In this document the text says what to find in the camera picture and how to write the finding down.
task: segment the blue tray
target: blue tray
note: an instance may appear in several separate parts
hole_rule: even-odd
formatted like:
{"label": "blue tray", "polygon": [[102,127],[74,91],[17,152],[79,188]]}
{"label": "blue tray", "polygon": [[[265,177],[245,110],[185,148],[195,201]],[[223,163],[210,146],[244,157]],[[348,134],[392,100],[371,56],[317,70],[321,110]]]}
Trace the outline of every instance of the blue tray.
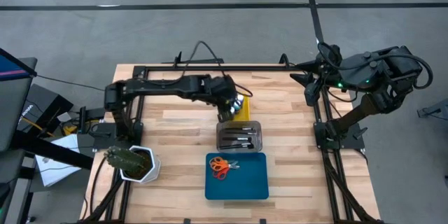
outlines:
{"label": "blue tray", "polygon": [[[239,169],[231,169],[220,181],[213,177],[209,161],[214,157],[237,160]],[[209,153],[206,156],[205,197],[208,200],[266,200],[266,155],[264,153]]]}

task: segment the white pot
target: white pot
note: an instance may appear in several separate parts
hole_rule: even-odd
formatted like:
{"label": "white pot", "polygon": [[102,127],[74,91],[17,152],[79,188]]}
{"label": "white pot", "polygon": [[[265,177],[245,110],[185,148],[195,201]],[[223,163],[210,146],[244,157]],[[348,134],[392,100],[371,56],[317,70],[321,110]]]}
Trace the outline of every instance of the white pot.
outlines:
{"label": "white pot", "polygon": [[151,156],[151,162],[153,163],[153,168],[151,168],[151,170],[149,170],[148,173],[145,176],[143,176],[143,178],[141,178],[141,179],[129,178],[126,176],[126,174],[123,172],[123,170],[120,169],[121,178],[126,181],[133,181],[133,182],[138,182],[138,183],[147,183],[149,181],[155,180],[159,176],[160,160],[156,156],[154,156],[153,150],[151,150],[150,148],[147,148],[147,147],[142,147],[142,146],[132,146],[129,149],[131,151],[136,151],[136,150],[147,151],[149,153],[149,155]]}

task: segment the scissors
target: scissors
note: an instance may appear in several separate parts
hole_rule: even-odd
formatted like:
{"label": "scissors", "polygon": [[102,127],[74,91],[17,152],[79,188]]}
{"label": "scissors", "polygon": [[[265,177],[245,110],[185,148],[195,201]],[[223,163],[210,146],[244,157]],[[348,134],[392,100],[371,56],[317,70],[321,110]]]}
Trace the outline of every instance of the scissors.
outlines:
{"label": "scissors", "polygon": [[238,169],[239,165],[238,161],[227,161],[224,160],[222,157],[214,157],[209,162],[210,167],[213,169],[213,177],[224,180],[227,176],[227,173],[230,171],[230,169]]}
{"label": "scissors", "polygon": [[219,172],[229,167],[229,163],[234,162],[234,160],[225,160],[222,157],[214,157],[210,159],[210,167],[215,172]]}

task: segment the black bracket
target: black bracket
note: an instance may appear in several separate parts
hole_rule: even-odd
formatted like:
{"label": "black bracket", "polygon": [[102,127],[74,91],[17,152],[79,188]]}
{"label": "black bracket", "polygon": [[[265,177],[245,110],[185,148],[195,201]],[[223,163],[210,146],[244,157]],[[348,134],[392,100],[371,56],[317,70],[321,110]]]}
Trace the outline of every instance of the black bracket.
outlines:
{"label": "black bracket", "polygon": [[145,70],[146,66],[134,66],[132,78],[138,78]]}
{"label": "black bracket", "polygon": [[183,66],[178,66],[178,64],[186,64],[186,63],[190,63],[190,64],[213,64],[213,63],[220,63],[220,64],[224,64],[224,59],[222,58],[218,58],[218,59],[198,59],[198,60],[187,60],[187,61],[182,61],[182,52],[179,52],[179,55],[177,57],[174,57],[174,61],[173,62],[163,62],[162,64],[173,64],[173,67],[175,69],[178,68],[183,68]]}
{"label": "black bracket", "polygon": [[324,122],[314,123],[314,133],[316,135],[317,148],[323,150],[339,150],[339,149],[364,149],[363,135],[367,128],[361,129],[356,123],[349,128],[346,136],[342,140],[332,140],[328,138],[326,124]]}
{"label": "black bracket", "polygon": [[288,56],[286,56],[286,54],[282,54],[280,56],[279,64],[283,64],[283,63],[286,65],[286,68],[289,68],[290,63],[289,63]]}
{"label": "black bracket", "polygon": [[98,126],[96,126],[96,130],[89,132],[89,135],[94,137],[93,146],[97,150],[107,149],[111,146],[131,148],[133,144],[140,145],[141,143],[143,123],[135,122],[133,127],[134,137],[132,138],[132,141],[121,141],[121,139],[116,137],[117,125],[115,123],[99,123]]}

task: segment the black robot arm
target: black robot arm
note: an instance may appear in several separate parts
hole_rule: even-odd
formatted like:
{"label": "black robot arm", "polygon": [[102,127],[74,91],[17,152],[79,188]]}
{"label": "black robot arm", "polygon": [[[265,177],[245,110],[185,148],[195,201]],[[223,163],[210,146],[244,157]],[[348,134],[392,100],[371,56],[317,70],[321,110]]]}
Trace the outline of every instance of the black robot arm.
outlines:
{"label": "black robot arm", "polygon": [[218,108],[220,122],[233,119],[239,109],[238,99],[241,99],[230,76],[212,78],[207,74],[182,76],[177,80],[119,80],[108,85],[104,93],[104,108],[113,114],[117,137],[134,137],[133,122],[125,109],[141,95],[177,95],[211,104]]}
{"label": "black robot arm", "polygon": [[[413,56],[405,47],[392,47],[375,52],[364,52],[342,59],[336,45],[319,44],[316,60],[296,65],[305,74],[290,76],[305,86],[308,106],[319,100],[322,88],[339,88],[343,92],[363,92],[359,106],[338,119],[325,124],[328,137],[345,137],[350,126],[366,116],[390,113],[398,109],[406,95],[414,88],[428,87],[433,79],[431,68],[422,59]],[[417,85],[423,65],[428,72],[428,82]]]}

